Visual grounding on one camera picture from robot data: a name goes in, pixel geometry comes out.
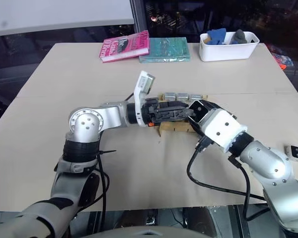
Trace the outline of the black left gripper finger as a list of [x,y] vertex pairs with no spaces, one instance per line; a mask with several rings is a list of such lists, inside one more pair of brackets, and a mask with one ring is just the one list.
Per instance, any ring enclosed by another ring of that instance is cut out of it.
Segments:
[[194,110],[189,108],[160,111],[158,112],[158,122],[179,121],[179,120],[184,120],[189,116],[195,116],[195,115],[196,113],[194,112]]
[[160,108],[187,108],[188,104],[181,101],[164,101],[160,103]]

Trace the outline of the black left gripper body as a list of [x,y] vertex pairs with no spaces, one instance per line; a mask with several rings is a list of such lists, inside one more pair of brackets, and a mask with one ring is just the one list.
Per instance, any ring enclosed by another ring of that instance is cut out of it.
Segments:
[[142,106],[142,118],[146,126],[160,126],[161,122],[156,121],[154,112],[159,108],[158,97],[147,98]]

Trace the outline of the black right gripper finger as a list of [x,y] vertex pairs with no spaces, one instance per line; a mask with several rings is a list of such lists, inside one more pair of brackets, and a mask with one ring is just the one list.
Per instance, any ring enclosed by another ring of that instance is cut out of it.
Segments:
[[205,134],[201,131],[201,128],[199,126],[198,123],[192,121],[192,120],[189,120],[189,123],[191,125],[191,127],[193,128],[193,130],[198,134],[200,135],[201,137],[205,136]]

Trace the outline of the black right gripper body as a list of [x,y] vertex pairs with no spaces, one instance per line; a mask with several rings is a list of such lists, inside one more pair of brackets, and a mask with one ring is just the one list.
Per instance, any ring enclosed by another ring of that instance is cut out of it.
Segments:
[[207,115],[210,116],[213,114],[217,109],[224,110],[221,106],[217,105],[216,103],[204,100],[204,107],[207,109]]

